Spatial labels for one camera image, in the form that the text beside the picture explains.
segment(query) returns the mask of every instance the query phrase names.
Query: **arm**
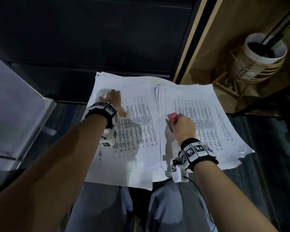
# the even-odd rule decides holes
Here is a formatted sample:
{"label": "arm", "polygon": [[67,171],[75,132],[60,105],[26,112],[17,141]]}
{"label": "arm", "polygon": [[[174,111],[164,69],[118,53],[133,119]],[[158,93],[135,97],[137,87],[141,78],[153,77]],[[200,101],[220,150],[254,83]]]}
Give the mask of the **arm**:
{"label": "arm", "polygon": [[[195,126],[182,114],[172,129],[179,143],[194,138]],[[218,231],[277,231],[216,164],[202,161],[193,170]]]}
{"label": "arm", "polygon": [[[126,115],[120,92],[104,101]],[[105,117],[88,116],[0,193],[0,231],[55,230],[82,189],[106,125]]]}

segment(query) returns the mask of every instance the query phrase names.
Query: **floor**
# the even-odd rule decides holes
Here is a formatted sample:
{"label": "floor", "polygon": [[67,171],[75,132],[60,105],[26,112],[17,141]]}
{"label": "floor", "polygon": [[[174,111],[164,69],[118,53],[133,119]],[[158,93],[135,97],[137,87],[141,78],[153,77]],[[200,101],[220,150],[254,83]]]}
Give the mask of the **floor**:
{"label": "floor", "polygon": [[[54,136],[41,132],[21,165],[26,169],[82,117],[84,105],[58,104],[46,126]],[[290,231],[290,136],[284,121],[273,117],[231,118],[239,135],[256,153],[241,159],[242,164],[224,172],[273,223],[279,231]]]}

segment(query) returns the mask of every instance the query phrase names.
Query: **hand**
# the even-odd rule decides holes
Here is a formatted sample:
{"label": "hand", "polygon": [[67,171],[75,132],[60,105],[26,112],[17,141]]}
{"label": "hand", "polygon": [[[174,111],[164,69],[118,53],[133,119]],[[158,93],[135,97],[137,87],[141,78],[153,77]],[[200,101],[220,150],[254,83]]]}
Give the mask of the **hand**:
{"label": "hand", "polygon": [[128,113],[125,112],[121,107],[121,96],[119,90],[116,91],[115,89],[112,89],[110,92],[106,94],[105,98],[99,97],[99,100],[101,102],[108,102],[113,104],[117,109],[117,113],[122,117],[126,117],[128,115]]}
{"label": "hand", "polygon": [[178,114],[177,123],[171,122],[175,139],[182,144],[188,138],[194,138],[195,125],[192,120],[183,114]]}

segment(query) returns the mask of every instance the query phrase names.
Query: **red marker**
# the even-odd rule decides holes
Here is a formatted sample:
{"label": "red marker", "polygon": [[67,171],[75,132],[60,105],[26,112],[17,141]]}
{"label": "red marker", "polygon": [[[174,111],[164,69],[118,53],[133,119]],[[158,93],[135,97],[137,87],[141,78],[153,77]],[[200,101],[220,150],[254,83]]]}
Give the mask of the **red marker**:
{"label": "red marker", "polygon": [[168,115],[168,119],[169,119],[169,120],[167,121],[168,126],[169,126],[171,132],[173,132],[172,127],[171,127],[171,122],[176,123],[177,120],[178,120],[178,115],[177,115],[175,112],[174,112],[174,113],[171,113],[171,114]]}

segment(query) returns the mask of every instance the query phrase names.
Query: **stack of paper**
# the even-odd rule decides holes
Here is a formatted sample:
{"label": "stack of paper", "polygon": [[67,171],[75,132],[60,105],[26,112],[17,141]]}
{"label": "stack of paper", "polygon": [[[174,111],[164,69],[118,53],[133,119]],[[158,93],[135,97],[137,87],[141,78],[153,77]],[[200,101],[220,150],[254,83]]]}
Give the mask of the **stack of paper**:
{"label": "stack of paper", "polygon": [[196,137],[214,150],[221,169],[237,167],[238,158],[253,152],[234,130],[212,85],[175,85],[156,77],[102,72],[97,73],[87,108],[111,89],[121,91],[128,117],[118,120],[115,145],[99,146],[87,182],[151,190],[153,181],[171,177],[170,159],[180,151],[165,121],[173,112],[193,120]]}

